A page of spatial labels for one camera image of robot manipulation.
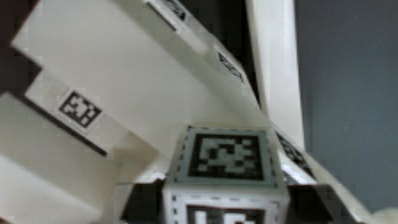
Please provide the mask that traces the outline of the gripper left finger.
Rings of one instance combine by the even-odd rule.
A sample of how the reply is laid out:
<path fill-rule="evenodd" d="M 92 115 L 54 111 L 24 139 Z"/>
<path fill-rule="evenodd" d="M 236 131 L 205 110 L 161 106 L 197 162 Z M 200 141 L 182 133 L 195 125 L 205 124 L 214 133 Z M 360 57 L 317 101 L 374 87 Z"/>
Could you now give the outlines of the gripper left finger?
<path fill-rule="evenodd" d="M 111 224 L 161 224 L 161 187 L 161 181 L 117 185 Z"/>

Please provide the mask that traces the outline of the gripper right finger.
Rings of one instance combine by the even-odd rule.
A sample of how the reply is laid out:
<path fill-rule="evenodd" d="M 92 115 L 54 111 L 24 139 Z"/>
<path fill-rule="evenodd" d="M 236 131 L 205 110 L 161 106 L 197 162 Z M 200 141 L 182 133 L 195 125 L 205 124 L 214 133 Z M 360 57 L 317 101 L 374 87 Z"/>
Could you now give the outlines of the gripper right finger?
<path fill-rule="evenodd" d="M 362 224 L 328 185 L 289 185 L 287 191 L 285 224 Z"/>

